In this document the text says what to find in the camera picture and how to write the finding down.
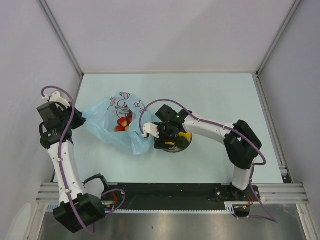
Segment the yellow fake fruit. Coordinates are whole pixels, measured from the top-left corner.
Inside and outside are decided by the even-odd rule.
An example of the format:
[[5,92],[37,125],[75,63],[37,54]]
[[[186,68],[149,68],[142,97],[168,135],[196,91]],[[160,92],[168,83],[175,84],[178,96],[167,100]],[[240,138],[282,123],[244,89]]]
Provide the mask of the yellow fake fruit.
[[188,141],[190,141],[191,138],[192,138],[192,134],[190,134],[190,133],[184,133],[184,132],[180,132],[180,133],[179,133],[179,136],[187,139]]

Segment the green fake avocado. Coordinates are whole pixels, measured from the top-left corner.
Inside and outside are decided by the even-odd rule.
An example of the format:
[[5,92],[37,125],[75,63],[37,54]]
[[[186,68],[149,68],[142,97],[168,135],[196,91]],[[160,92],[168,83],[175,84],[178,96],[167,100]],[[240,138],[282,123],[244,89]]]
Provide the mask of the green fake avocado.
[[185,139],[184,137],[177,136],[175,139],[175,145],[180,150],[185,150],[189,146],[189,141]]

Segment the light blue printed plastic bag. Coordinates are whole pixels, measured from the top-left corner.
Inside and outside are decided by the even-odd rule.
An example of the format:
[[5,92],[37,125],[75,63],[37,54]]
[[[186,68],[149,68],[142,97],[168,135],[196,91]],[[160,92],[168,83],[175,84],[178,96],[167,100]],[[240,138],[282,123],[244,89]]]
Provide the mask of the light blue printed plastic bag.
[[83,117],[92,134],[125,153],[145,154],[153,144],[153,140],[144,138],[140,130],[140,125],[152,122],[153,115],[132,93],[117,92],[92,103],[83,111]]

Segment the round printed white plate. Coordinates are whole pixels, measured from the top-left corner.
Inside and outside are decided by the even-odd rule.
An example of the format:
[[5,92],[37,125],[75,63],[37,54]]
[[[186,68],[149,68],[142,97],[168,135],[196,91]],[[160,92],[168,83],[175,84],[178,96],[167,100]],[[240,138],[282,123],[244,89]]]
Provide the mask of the round printed white plate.
[[169,153],[178,153],[186,150],[193,140],[191,133],[180,132],[176,135],[173,145],[167,150]]

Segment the red fake cherry bunch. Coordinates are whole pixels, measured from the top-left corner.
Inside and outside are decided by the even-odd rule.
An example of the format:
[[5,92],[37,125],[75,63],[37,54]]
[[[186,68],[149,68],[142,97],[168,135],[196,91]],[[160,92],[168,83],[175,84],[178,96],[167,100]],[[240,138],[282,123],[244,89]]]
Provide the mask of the red fake cherry bunch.
[[117,120],[117,125],[114,128],[115,132],[126,132],[130,128],[130,124],[133,121],[133,115],[129,114],[128,116],[121,117]]

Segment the yellow fake lemon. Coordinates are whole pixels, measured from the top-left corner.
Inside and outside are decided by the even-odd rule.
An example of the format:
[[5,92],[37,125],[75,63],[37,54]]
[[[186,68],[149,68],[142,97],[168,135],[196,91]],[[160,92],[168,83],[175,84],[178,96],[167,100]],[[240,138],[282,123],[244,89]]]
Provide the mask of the yellow fake lemon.
[[174,146],[174,145],[175,145],[175,142],[165,141],[164,144],[165,144],[165,145],[168,145],[168,146]]

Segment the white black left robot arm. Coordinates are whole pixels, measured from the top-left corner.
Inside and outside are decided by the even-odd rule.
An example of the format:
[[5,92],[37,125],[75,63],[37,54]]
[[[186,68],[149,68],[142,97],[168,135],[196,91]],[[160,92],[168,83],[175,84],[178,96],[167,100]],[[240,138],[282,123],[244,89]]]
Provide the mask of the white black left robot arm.
[[59,207],[55,219],[71,233],[93,225],[105,217],[102,200],[111,188],[100,173],[82,181],[75,161],[72,131],[85,123],[82,113],[68,103],[47,102],[37,108],[42,118],[40,144],[47,150],[57,177]]

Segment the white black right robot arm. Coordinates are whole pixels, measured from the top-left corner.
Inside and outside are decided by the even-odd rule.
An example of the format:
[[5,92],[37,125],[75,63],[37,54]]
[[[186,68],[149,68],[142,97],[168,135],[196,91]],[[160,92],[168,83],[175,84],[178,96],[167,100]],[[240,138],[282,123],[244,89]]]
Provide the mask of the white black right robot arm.
[[165,104],[155,116],[160,120],[153,123],[155,149],[169,153],[184,151],[190,146],[194,134],[224,145],[234,166],[230,194],[237,201],[248,196],[253,162],[259,155],[262,143],[247,122],[214,122],[188,113],[185,109],[176,112]]

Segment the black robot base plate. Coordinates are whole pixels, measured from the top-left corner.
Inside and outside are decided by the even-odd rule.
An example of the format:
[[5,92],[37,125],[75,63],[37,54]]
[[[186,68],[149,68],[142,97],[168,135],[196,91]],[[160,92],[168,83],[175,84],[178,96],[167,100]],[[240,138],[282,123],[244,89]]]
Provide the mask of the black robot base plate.
[[129,212],[212,212],[226,210],[225,202],[237,207],[256,203],[257,186],[240,191],[230,183],[109,183],[117,191],[117,206]]

